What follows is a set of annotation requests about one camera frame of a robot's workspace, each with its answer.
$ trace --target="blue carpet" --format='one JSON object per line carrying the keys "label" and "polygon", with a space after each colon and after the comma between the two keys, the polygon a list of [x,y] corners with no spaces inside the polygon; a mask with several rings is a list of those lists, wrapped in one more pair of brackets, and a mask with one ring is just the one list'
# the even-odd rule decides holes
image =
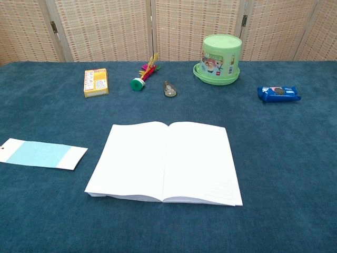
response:
{"label": "blue carpet", "polygon": [[[228,86],[201,82],[194,64],[160,63],[141,92],[130,88],[140,62],[1,67],[0,144],[88,151],[75,171],[0,164],[0,252],[336,252],[337,62],[240,62]],[[101,67],[110,94],[86,99],[84,71]],[[302,100],[263,103],[263,85],[296,86]],[[148,121],[226,127],[244,206],[86,194],[112,124]]]}

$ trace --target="green plastic container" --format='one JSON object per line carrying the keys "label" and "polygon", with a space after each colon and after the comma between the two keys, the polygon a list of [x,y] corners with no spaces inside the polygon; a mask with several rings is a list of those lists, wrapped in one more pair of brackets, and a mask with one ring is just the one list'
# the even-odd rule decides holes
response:
{"label": "green plastic container", "polygon": [[193,68],[193,73],[203,82],[213,85],[233,83],[240,73],[237,66],[241,55],[242,41],[232,35],[207,36],[202,45],[202,59]]}

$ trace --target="blue snack packet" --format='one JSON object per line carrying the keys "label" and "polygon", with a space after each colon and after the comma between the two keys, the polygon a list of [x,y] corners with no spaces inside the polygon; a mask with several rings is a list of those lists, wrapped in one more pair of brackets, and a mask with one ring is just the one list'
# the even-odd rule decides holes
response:
{"label": "blue snack packet", "polygon": [[296,87],[258,87],[257,94],[264,102],[301,100]]}

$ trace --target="beige wicker backdrop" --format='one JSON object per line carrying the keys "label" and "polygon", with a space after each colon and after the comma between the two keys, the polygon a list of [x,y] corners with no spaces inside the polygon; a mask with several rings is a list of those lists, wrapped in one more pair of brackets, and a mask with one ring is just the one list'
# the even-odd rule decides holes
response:
{"label": "beige wicker backdrop", "polygon": [[150,1],[55,0],[55,4],[74,61],[146,61],[152,55]]}
{"label": "beige wicker backdrop", "polygon": [[201,58],[203,38],[234,35],[239,0],[152,0],[154,48],[163,61]]}
{"label": "beige wicker backdrop", "polygon": [[0,65],[59,61],[38,0],[0,0]]}
{"label": "beige wicker backdrop", "polygon": [[241,60],[337,60],[337,0],[0,0],[0,65],[199,60],[203,38],[240,36],[246,12]]}
{"label": "beige wicker backdrop", "polygon": [[241,59],[292,61],[316,0],[255,0]]}
{"label": "beige wicker backdrop", "polygon": [[324,0],[319,7],[303,37],[296,60],[337,60],[337,1]]}

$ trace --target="open notebook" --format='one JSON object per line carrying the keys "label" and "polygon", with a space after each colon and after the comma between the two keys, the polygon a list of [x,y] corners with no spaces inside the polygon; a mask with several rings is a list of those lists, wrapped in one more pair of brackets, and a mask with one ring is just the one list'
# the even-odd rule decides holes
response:
{"label": "open notebook", "polygon": [[193,122],[113,125],[85,192],[242,206],[226,130]]}

